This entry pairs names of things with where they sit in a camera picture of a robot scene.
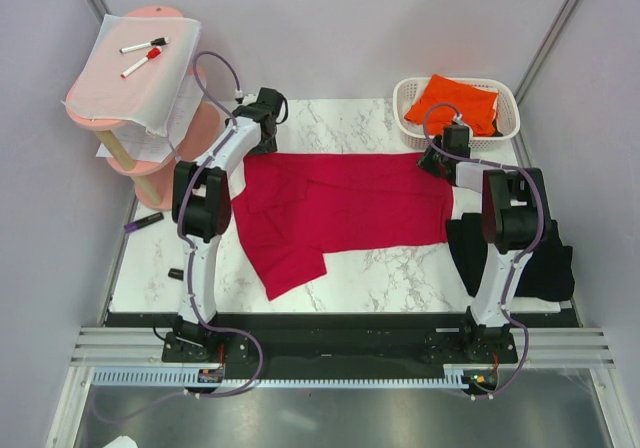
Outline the red t shirt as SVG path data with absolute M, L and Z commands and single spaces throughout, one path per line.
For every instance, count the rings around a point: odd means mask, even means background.
M 268 300 L 327 274 L 325 255 L 447 240 L 452 187 L 419 154 L 272 153 L 244 161 L 232 201 Z

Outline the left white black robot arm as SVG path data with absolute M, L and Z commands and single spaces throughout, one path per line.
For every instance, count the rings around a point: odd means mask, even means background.
M 238 105 L 212 145 L 192 162 L 176 164 L 171 214 L 183 243 L 186 294 L 178 312 L 179 324 L 191 330 L 185 350 L 208 361 L 219 350 L 219 337 L 204 328 L 217 314 L 214 283 L 222 235 L 231 221 L 230 175 L 248 155 L 277 150 L 277 126 L 288 117 L 288 102 L 272 88 Z

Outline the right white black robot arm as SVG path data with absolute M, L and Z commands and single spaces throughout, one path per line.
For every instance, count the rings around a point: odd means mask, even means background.
M 475 327 L 458 336 L 458 349 L 467 360 L 483 360 L 494 349 L 486 330 L 510 322 L 509 308 L 524 267 L 551 225 L 543 174 L 471 159 L 469 129 L 452 124 L 429 146 L 418 166 L 454 187 L 481 195 L 481 230 L 487 258 L 470 314 Z

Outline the orange t shirt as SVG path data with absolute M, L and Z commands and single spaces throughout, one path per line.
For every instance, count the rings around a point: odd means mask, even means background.
M 475 88 L 440 75 L 433 75 L 426 88 L 405 114 L 404 119 L 422 125 L 433 105 L 449 103 L 462 114 L 462 121 L 476 137 L 493 137 L 496 132 L 498 93 Z

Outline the white plastic basket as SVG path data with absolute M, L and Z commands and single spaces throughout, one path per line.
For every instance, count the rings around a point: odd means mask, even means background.
M 427 147 L 426 135 L 440 135 L 454 110 L 439 108 L 429 115 L 429 130 L 423 126 L 429 107 L 451 103 L 463 114 L 472 133 L 470 146 L 487 151 L 504 145 L 520 132 L 521 119 L 511 90 L 503 83 L 482 78 L 451 78 L 440 75 L 406 78 L 393 91 L 393 114 L 403 143 L 412 149 Z

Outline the white paper sheets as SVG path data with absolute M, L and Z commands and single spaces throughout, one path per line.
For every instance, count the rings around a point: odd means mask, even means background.
M 151 136 L 135 123 L 116 129 L 115 137 L 134 161 L 160 163 L 171 156 L 173 149 L 186 137 L 202 97 L 202 90 L 194 76 L 187 75 L 183 79 L 167 122 L 167 137 Z

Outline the red capped whiteboard marker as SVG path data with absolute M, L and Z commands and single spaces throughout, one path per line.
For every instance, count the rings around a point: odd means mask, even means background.
M 147 52 L 147 54 L 139 59 L 137 62 L 135 62 L 133 65 L 131 65 L 129 68 L 127 68 L 126 70 L 124 70 L 121 74 L 120 77 L 122 79 L 126 79 L 128 78 L 131 74 L 133 74 L 135 71 L 137 71 L 138 69 L 140 69 L 142 66 L 144 66 L 147 62 L 151 61 L 152 59 L 155 59 L 156 57 L 158 57 L 160 54 L 162 53 L 162 48 L 159 46 L 154 46 L 151 50 L 149 50 Z

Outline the black capped whiteboard marker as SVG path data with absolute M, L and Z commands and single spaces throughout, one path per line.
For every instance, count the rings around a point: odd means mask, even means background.
M 162 46 L 166 46 L 168 43 L 170 42 L 170 38 L 169 37 L 160 37 L 160 38 L 156 38 L 153 39 L 151 41 L 147 41 L 144 43 L 140 43 L 140 44 L 135 44 L 132 46 L 127 46 L 127 47 L 123 47 L 119 49 L 119 52 L 121 54 L 127 54 L 127 53 L 131 53 L 134 51 L 139 51 L 139 50 L 143 50 L 143 49 L 151 49 L 153 47 L 162 47 Z

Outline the white mesh cloth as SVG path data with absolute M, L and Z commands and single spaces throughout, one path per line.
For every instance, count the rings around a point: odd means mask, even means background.
M 167 122 L 201 34 L 201 23 L 184 17 L 107 15 L 66 107 L 92 120 L 123 120 L 165 137 Z M 162 53 L 128 78 L 120 74 L 151 49 L 121 54 L 120 48 L 169 37 Z

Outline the black folded t shirt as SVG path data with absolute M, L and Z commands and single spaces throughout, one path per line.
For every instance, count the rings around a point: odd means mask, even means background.
M 445 223 L 448 247 L 471 297 L 478 293 L 488 256 L 488 245 L 481 231 L 481 215 L 465 213 Z M 548 236 L 534 251 L 521 274 L 516 297 L 539 298 L 549 302 L 569 301 L 575 288 L 572 271 L 573 247 L 564 245 L 558 223 L 552 221 Z

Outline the purple capped marker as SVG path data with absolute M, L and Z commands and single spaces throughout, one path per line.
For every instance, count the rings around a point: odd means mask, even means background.
M 150 215 L 147 215 L 145 217 L 142 217 L 127 223 L 124 226 L 124 232 L 126 234 L 130 234 L 140 229 L 146 228 L 150 225 L 153 225 L 155 223 L 158 223 L 163 219 L 164 219 L 164 214 L 162 212 L 152 213 Z

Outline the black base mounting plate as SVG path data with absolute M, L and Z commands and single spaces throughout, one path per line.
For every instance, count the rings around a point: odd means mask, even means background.
M 213 328 L 173 323 L 166 363 L 220 363 L 248 378 L 434 377 L 447 365 L 517 362 L 509 327 L 476 328 L 462 314 L 219 314 Z

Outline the crumpled white paper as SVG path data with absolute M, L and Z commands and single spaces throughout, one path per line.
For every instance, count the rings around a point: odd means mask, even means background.
M 103 448 L 138 448 L 138 445 L 131 437 L 121 435 L 104 445 Z

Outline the aluminium frame rail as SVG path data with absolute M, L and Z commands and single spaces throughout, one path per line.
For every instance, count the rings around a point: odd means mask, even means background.
M 615 367 L 600 328 L 531 328 L 525 366 L 533 369 Z M 147 328 L 83 328 L 71 355 L 73 366 L 158 366 L 161 341 Z

